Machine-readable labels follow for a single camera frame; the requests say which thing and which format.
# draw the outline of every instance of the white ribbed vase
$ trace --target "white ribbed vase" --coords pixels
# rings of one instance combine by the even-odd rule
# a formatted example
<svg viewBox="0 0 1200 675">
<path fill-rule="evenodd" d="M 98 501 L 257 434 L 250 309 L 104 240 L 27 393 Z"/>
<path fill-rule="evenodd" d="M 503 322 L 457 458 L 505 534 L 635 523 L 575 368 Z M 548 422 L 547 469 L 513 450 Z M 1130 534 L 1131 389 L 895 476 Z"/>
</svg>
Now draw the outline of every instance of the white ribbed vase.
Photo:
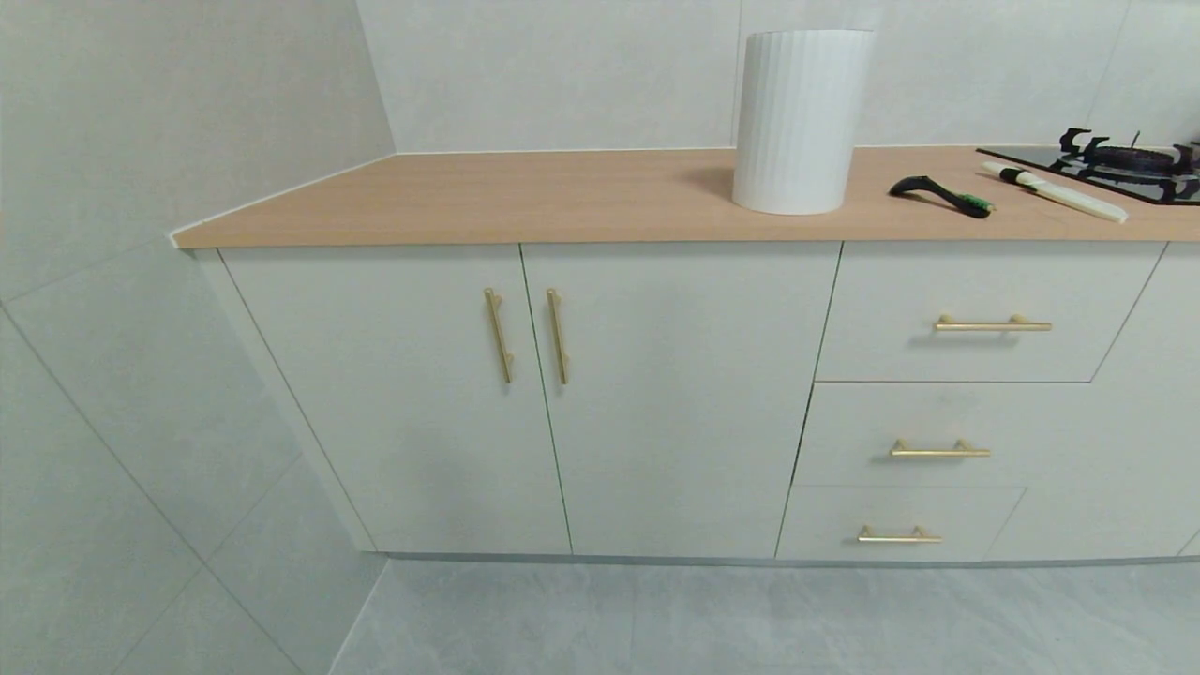
<svg viewBox="0 0 1200 675">
<path fill-rule="evenodd" d="M 869 30 L 746 40 L 734 202 L 769 214 L 841 207 L 874 43 Z"/>
</svg>

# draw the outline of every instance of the countertop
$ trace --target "countertop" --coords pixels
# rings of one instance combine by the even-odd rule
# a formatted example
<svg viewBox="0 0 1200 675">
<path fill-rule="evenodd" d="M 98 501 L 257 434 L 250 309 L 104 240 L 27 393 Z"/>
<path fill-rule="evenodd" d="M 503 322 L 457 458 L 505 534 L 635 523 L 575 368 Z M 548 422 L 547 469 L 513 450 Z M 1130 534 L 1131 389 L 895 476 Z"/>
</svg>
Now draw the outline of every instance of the countertop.
<svg viewBox="0 0 1200 675">
<path fill-rule="evenodd" d="M 1160 207 L 1043 175 L 1120 205 L 1104 221 L 983 173 L 966 147 L 858 148 L 841 209 L 750 211 L 730 199 L 734 151 L 596 150 L 395 155 L 174 233 L 180 249 L 551 241 L 1200 241 L 1200 208 Z M 926 174 L 996 204 L 986 220 L 887 195 Z"/>
</svg>

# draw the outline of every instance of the drawer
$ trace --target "drawer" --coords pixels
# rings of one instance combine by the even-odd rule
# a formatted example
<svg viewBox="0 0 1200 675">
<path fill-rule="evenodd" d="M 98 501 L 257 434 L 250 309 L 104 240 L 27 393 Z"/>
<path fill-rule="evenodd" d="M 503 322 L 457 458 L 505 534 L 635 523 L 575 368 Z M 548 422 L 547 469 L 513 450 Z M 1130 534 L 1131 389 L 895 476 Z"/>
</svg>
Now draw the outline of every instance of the drawer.
<svg viewBox="0 0 1200 675">
<path fill-rule="evenodd" d="M 1022 488 L 792 488 L 780 560 L 979 562 Z M 916 527 L 940 543 L 859 542 L 863 526 L 881 538 Z"/>
<path fill-rule="evenodd" d="M 1008 486 L 1079 476 L 1081 462 L 1104 452 L 1079 428 L 1092 394 L 1087 384 L 822 382 L 812 389 L 794 482 Z M 959 440 L 966 447 L 956 448 Z M 990 454 L 917 454 L 971 448 Z"/>
<path fill-rule="evenodd" d="M 817 380 L 1088 382 L 1157 243 L 847 241 Z M 935 330 L 938 318 L 1048 331 Z"/>
</svg>

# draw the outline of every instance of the cabinet handle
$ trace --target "cabinet handle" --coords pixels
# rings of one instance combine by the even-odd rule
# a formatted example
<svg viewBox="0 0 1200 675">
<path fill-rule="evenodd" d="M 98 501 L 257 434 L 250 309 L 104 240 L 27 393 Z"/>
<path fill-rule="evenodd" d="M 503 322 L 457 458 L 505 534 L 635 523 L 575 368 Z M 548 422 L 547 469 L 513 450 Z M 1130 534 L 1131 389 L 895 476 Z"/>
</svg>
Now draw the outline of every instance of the cabinet handle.
<svg viewBox="0 0 1200 675">
<path fill-rule="evenodd" d="M 910 448 L 908 443 L 904 442 L 904 438 L 896 438 L 896 444 L 892 446 L 892 456 L 894 458 L 990 458 L 991 450 L 986 448 L 977 448 L 971 443 L 967 443 L 962 438 L 959 438 L 954 447 L 950 449 L 916 449 Z"/>
<path fill-rule="evenodd" d="M 547 288 L 546 300 L 550 301 L 550 322 L 554 329 L 554 348 L 558 351 L 558 380 L 563 384 L 566 384 L 566 363 L 570 360 L 570 357 L 566 356 L 566 351 L 563 348 L 563 323 L 558 318 L 558 306 L 563 299 L 558 295 L 557 291 Z"/>
<path fill-rule="evenodd" d="M 1030 321 L 1019 313 L 1014 313 L 1008 321 L 996 323 L 967 323 L 954 321 L 948 313 L 937 317 L 934 330 L 946 331 L 991 331 L 991 333 L 1044 333 L 1054 328 L 1049 321 Z"/>
<path fill-rule="evenodd" d="M 925 532 L 920 525 L 912 528 L 912 534 L 900 537 L 884 537 L 871 531 L 869 525 L 864 525 L 858 533 L 858 540 L 864 544 L 941 544 L 942 538 L 937 534 Z"/>
<path fill-rule="evenodd" d="M 500 325 L 500 303 L 504 298 L 492 291 L 484 288 L 484 297 L 487 298 L 487 309 L 492 315 L 492 333 L 496 334 L 496 347 L 500 351 L 500 372 L 504 382 L 512 383 L 512 353 L 504 346 L 504 328 Z"/>
</svg>

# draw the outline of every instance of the black cooktop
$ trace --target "black cooktop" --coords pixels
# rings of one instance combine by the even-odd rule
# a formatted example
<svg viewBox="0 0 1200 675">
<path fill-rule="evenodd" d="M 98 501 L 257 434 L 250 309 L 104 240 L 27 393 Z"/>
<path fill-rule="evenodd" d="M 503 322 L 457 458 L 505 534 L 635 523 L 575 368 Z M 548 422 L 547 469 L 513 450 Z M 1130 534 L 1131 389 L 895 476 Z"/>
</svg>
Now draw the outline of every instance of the black cooktop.
<svg viewBox="0 0 1200 675">
<path fill-rule="evenodd" d="M 1200 205 L 1200 142 L 1174 150 L 1104 145 L 1106 136 L 1093 136 L 1079 147 L 1075 138 L 1091 133 L 1072 127 L 1054 145 L 1001 145 L 979 148 L 985 155 L 1057 173 L 1120 192 L 1151 204 Z"/>
</svg>

